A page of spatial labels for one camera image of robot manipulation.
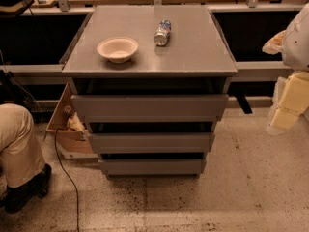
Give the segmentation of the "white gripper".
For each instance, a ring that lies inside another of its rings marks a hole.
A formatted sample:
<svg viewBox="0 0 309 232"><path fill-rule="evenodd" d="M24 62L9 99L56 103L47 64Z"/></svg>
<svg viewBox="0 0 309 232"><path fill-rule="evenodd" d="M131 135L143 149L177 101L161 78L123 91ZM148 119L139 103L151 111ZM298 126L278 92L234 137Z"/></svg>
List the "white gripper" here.
<svg viewBox="0 0 309 232"><path fill-rule="evenodd" d="M309 72L293 72L288 78L280 77L278 108L268 113L267 132L279 135L287 132L309 107Z"/></svg>

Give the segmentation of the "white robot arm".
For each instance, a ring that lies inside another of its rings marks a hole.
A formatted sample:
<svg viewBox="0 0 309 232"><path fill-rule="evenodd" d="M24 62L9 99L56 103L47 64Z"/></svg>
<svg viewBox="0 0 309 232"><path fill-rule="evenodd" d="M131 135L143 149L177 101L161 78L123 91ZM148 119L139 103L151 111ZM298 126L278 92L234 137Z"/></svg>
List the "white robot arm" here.
<svg viewBox="0 0 309 232"><path fill-rule="evenodd" d="M287 78L279 77L275 85L267 131L278 135L288 131L309 108L309 4L264 44L262 52L280 53L283 64L294 70Z"/></svg>

